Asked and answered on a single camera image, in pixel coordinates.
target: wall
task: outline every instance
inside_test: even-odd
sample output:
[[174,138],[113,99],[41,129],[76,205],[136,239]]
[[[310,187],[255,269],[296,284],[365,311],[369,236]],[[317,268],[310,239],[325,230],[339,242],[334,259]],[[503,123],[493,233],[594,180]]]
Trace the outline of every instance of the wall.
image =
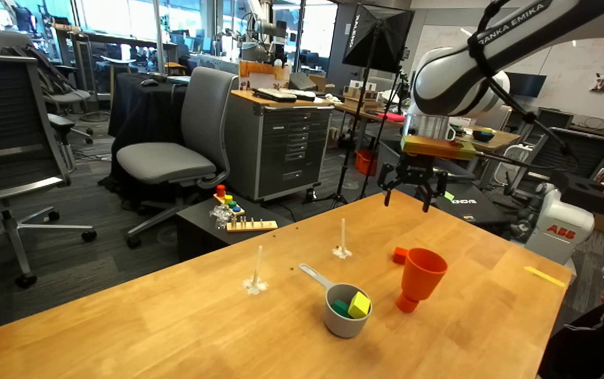
[[[480,17],[480,9],[417,10],[408,37],[412,58],[403,61],[403,70],[412,71],[421,55],[429,49],[464,45],[467,37],[460,27],[474,31]],[[604,41],[600,39],[578,41],[577,47],[573,47],[573,42],[556,45],[504,70],[547,75],[541,95],[531,101],[534,108],[557,108],[568,114],[604,118],[604,93],[591,93],[596,71],[604,75]]]

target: gray carpet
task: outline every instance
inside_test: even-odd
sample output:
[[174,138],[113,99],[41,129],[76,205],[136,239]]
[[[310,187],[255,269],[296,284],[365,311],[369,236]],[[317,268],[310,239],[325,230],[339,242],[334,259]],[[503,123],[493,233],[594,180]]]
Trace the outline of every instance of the gray carpet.
[[[86,145],[73,138],[77,168],[71,174],[70,187],[54,187],[51,191],[32,194],[13,202],[16,216],[26,216],[46,205],[60,210],[59,223],[92,223],[98,239],[81,242],[79,233],[26,233],[24,246],[37,282],[32,288],[15,286],[18,274],[16,261],[0,242],[0,325],[24,319],[30,314],[54,308],[59,304],[83,297],[88,292],[116,286],[130,278],[178,263],[174,245],[174,226],[160,226],[156,232],[142,233],[142,245],[130,251],[123,242],[123,227],[142,221],[142,216],[123,210],[116,194],[96,186],[110,174],[110,145],[107,123],[88,123],[94,132],[94,143]],[[395,138],[397,130],[384,130],[384,139]],[[337,194],[337,180],[342,165],[342,149],[334,143],[325,149],[325,161],[320,174],[317,197]],[[361,174],[348,165],[340,194],[347,200],[357,198]],[[378,187],[369,180],[365,194]],[[280,213],[285,220],[305,220],[328,208],[339,207],[334,200],[302,205],[305,194],[294,194],[265,205],[265,208]],[[581,311],[598,305],[602,288],[600,268],[604,266],[604,236],[594,233],[574,256],[578,276],[568,291],[562,305],[557,327],[570,322]]]

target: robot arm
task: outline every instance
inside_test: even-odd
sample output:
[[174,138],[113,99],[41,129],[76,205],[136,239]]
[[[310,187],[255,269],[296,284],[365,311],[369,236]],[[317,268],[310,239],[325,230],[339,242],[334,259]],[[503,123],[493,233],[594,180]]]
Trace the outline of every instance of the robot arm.
[[[604,39],[604,0],[534,0],[474,37],[484,64],[501,70],[539,49]],[[436,117],[478,117],[496,103],[469,47],[429,51],[415,79],[415,103]]]

